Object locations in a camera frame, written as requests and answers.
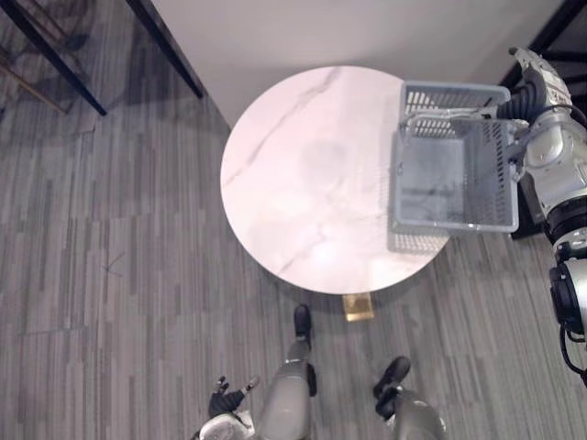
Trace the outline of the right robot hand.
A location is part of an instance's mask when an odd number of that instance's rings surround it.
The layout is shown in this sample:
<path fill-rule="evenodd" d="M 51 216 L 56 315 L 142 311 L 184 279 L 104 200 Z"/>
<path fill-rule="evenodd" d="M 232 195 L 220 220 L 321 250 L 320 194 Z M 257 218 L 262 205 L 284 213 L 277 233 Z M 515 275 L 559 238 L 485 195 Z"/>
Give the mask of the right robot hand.
<path fill-rule="evenodd" d="M 500 119 L 526 121 L 528 129 L 520 138 L 526 158 L 533 167 L 556 159 L 564 147 L 562 125 L 570 121 L 570 92 L 554 67 L 530 49 L 509 49 L 518 62 L 523 84 L 497 110 Z"/>

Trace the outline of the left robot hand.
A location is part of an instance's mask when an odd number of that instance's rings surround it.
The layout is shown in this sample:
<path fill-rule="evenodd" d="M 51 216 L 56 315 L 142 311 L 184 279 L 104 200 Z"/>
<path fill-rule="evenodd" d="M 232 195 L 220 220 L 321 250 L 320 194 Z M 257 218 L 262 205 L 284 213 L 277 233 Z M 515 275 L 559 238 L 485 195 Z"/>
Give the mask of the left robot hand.
<path fill-rule="evenodd" d="M 223 413 L 235 413 L 245 398 L 260 383 L 258 375 L 252 376 L 249 382 L 237 390 L 229 391 L 227 377 L 220 376 L 215 384 L 214 390 L 208 402 L 208 415 L 214 418 Z"/>

